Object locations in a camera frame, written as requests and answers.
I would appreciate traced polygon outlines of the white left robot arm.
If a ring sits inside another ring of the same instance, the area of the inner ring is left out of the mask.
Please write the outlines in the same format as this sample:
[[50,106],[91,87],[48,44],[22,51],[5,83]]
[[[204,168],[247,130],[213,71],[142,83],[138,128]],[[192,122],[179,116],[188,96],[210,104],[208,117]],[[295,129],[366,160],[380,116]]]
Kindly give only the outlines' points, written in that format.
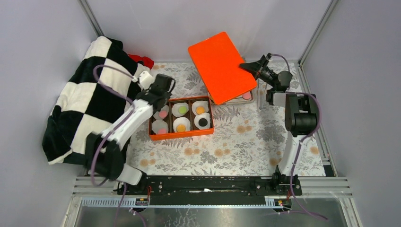
[[134,99],[125,97],[130,107],[111,126],[87,136],[86,156],[93,184],[96,183],[94,174],[99,174],[106,180],[128,184],[133,193],[142,194],[147,187],[145,174],[126,163],[123,148],[133,133],[167,104],[176,81],[165,74],[153,77],[147,72],[135,81],[143,90]]

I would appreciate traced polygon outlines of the stainless steel tray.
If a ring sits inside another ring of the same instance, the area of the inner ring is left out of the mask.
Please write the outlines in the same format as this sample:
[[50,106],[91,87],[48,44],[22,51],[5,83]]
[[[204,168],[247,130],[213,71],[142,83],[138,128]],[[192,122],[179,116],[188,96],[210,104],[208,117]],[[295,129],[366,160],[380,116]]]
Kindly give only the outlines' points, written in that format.
[[254,101],[253,90],[250,90],[236,98],[233,98],[227,102],[222,103],[221,105],[236,105],[236,104],[246,104]]

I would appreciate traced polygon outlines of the black cookie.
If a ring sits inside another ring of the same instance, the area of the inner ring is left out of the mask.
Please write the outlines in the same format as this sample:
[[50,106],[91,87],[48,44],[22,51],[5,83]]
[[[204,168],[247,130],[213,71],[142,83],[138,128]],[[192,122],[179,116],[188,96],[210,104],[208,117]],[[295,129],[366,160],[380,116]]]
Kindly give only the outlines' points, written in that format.
[[209,126],[209,121],[208,121],[208,119],[207,118],[200,118],[199,120],[198,120],[198,124],[199,124],[199,126],[200,127],[208,127]]

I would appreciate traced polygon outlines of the steel tongs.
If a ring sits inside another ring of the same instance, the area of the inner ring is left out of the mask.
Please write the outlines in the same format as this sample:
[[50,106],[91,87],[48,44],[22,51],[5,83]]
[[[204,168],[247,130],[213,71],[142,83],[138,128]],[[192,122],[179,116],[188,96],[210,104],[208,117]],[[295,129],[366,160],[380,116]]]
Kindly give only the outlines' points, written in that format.
[[258,91],[258,109],[259,111],[262,111],[263,106],[266,102],[266,98],[265,98],[265,90],[266,90],[266,84],[264,81],[262,81],[261,79],[258,79],[258,87],[257,87],[257,91]]

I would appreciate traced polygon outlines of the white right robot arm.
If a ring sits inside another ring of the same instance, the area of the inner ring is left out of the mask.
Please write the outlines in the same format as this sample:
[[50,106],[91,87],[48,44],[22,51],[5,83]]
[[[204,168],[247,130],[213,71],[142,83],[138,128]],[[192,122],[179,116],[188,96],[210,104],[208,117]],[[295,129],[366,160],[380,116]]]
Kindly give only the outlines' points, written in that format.
[[[268,64],[273,56],[282,58],[288,69],[279,73],[270,69]],[[268,53],[258,61],[241,63],[239,67],[251,73],[256,80],[260,79],[271,86],[265,95],[269,105],[284,108],[288,138],[277,169],[280,174],[288,177],[297,175],[302,143],[320,128],[320,104],[314,94],[289,91],[293,75],[288,61],[282,55]]]

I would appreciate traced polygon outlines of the orange cookie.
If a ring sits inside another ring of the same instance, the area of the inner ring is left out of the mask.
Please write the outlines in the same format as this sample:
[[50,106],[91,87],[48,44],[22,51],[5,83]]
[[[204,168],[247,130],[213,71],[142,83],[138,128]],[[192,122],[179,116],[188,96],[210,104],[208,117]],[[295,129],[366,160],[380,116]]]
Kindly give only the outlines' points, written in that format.
[[185,132],[186,131],[186,125],[184,124],[179,124],[176,126],[176,132]]
[[196,112],[196,114],[203,114],[206,112],[206,109],[204,106],[198,106],[198,107],[196,107],[195,112]]

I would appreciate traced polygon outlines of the orange tin lid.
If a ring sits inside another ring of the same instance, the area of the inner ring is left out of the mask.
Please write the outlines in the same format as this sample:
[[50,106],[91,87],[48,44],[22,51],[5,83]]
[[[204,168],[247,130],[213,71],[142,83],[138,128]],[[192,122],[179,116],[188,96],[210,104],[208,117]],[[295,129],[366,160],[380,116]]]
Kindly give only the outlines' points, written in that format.
[[257,87],[252,74],[240,68],[244,60],[227,32],[220,32],[189,46],[188,53],[217,105]]

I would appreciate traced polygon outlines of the orange cookie tin box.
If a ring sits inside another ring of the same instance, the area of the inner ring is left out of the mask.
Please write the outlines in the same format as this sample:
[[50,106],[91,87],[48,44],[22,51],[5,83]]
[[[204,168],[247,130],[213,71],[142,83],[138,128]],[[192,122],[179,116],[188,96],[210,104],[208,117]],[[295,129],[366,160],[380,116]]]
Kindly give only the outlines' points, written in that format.
[[[211,119],[211,127],[209,129],[199,130],[194,124],[194,118],[195,118],[196,115],[192,112],[192,104],[193,104],[193,102],[199,101],[199,100],[208,101],[208,103],[209,103],[209,112],[208,113],[210,114],[210,119]],[[173,116],[171,110],[172,110],[173,104],[181,103],[181,102],[188,103],[188,105],[189,105],[189,111],[183,117],[186,117],[186,118],[188,118],[190,120],[191,130],[190,131],[186,131],[186,132],[181,132],[181,133],[175,133],[174,130],[173,130],[173,122],[178,117]],[[212,119],[210,99],[209,99],[208,96],[170,99],[170,100],[168,100],[166,105],[169,106],[169,115],[165,119],[163,119],[163,121],[167,122],[169,131],[166,134],[156,135],[151,129],[153,121],[156,120],[152,116],[150,118],[150,120],[149,120],[149,130],[148,130],[149,136],[150,136],[150,138],[152,140],[166,140],[166,139],[176,139],[176,138],[184,138],[184,137],[201,136],[201,135],[212,134],[214,132],[214,123],[213,123],[213,119]]]

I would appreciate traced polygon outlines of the green cookie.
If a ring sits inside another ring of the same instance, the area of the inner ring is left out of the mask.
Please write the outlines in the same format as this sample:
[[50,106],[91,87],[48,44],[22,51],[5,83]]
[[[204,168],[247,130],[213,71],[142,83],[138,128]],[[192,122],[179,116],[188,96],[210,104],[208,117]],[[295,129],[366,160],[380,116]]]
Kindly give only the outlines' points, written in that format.
[[182,105],[182,106],[180,106],[180,107],[178,108],[178,113],[179,113],[179,114],[184,115],[184,114],[186,114],[187,112],[188,112],[188,107],[185,106],[185,105]]

